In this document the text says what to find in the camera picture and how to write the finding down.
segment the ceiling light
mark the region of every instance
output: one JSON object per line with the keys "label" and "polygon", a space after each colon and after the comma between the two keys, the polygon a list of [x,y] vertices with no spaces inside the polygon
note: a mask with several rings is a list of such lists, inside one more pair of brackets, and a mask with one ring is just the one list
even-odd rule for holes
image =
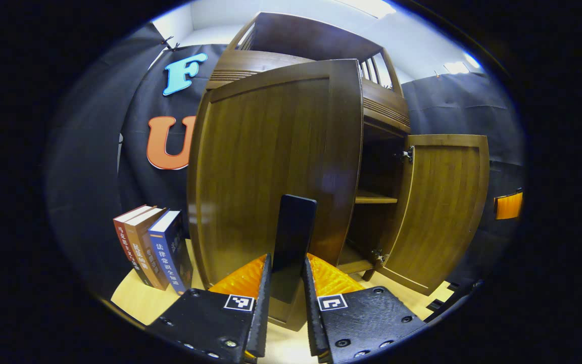
{"label": "ceiling light", "polygon": [[387,14],[397,12],[390,4],[382,0],[336,0],[339,3],[344,3],[350,7],[361,10],[375,18],[383,18]]}
{"label": "ceiling light", "polygon": [[480,68],[480,64],[475,60],[475,58],[469,56],[467,53],[464,53],[464,57],[473,67]]}
{"label": "ceiling light", "polygon": [[450,74],[469,72],[464,62],[455,62],[454,64],[444,64],[444,67],[448,69],[448,72],[450,72]]}

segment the orange letter u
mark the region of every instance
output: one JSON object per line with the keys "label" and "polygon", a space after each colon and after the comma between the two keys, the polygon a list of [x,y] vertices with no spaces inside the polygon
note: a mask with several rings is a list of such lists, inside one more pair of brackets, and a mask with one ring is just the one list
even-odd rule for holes
{"label": "orange letter u", "polygon": [[181,169],[187,166],[190,157],[190,143],[192,142],[192,129],[195,127],[197,117],[184,117],[185,136],[183,149],[178,155],[166,152],[166,141],[171,126],[176,122],[173,117],[155,117],[148,122],[150,137],[148,138],[148,161],[158,169]]}

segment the cabinet leg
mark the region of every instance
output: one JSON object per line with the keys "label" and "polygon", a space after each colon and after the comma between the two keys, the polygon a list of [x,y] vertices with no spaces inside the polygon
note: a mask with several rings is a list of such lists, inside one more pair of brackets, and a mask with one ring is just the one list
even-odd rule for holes
{"label": "cabinet leg", "polygon": [[370,279],[372,279],[372,275],[374,275],[373,269],[365,271],[365,273],[363,274],[363,281],[369,282]]}

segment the blue book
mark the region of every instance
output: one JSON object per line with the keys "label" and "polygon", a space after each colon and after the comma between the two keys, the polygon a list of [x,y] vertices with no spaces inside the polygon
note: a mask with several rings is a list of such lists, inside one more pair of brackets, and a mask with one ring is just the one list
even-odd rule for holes
{"label": "blue book", "polygon": [[179,295],[192,284],[192,263],[185,245],[182,215],[181,211],[168,210],[150,227],[154,254]]}

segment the brown book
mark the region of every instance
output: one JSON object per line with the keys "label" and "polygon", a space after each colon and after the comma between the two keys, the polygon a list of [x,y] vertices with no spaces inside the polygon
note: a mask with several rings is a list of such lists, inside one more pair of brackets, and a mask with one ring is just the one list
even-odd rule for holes
{"label": "brown book", "polygon": [[114,226],[116,228],[116,234],[118,235],[118,240],[120,241],[120,246],[123,247],[123,251],[125,251],[125,256],[127,256],[127,260],[131,262],[132,268],[136,270],[139,278],[143,283],[147,284],[148,286],[152,287],[152,283],[148,279],[148,276],[145,275],[145,272],[138,264],[136,260],[136,256],[134,256],[134,252],[132,251],[131,247],[129,246],[129,242],[127,241],[127,231],[125,231],[125,221],[129,221],[138,215],[148,212],[148,210],[152,210],[154,207],[148,205],[142,205],[136,207],[129,212],[125,212],[124,214],[114,218]]}
{"label": "brown book", "polygon": [[168,278],[162,271],[159,261],[152,250],[152,242],[150,241],[150,227],[166,213],[166,209],[154,208],[144,212],[133,219],[125,222],[125,230],[129,238],[129,245],[131,246],[136,260],[145,272],[145,275],[152,283],[152,287],[159,288],[165,291],[168,287]]}

